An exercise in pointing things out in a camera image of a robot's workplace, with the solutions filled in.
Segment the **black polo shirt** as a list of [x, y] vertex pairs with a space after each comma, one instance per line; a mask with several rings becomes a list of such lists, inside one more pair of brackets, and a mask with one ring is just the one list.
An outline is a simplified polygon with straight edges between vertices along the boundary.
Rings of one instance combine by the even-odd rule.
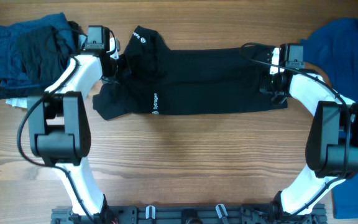
[[285, 109], [259, 90], [271, 47], [171, 50], [162, 36], [138, 26], [112, 81], [93, 97], [105, 119], [128, 113], [189, 115]]

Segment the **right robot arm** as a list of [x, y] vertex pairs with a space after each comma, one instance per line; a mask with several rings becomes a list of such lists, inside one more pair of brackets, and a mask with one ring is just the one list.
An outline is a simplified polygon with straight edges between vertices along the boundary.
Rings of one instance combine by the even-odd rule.
[[269, 219], [279, 221], [311, 213], [331, 189], [358, 174], [358, 103], [305, 69], [302, 45], [275, 47], [268, 59], [270, 71], [261, 77], [260, 91], [274, 103], [294, 98], [313, 115], [306, 165], [270, 204]]

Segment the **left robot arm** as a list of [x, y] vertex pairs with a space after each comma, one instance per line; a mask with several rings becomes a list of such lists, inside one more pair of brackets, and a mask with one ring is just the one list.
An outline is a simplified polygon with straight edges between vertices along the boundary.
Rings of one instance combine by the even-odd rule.
[[59, 79], [40, 96], [27, 99], [29, 107], [17, 131], [29, 127], [30, 149], [40, 167], [53, 169], [71, 200], [67, 217], [54, 211], [52, 223], [113, 223], [114, 215], [90, 169], [91, 131], [84, 100], [100, 80], [113, 81], [119, 71], [119, 41], [104, 26], [89, 26], [84, 46], [70, 56]]

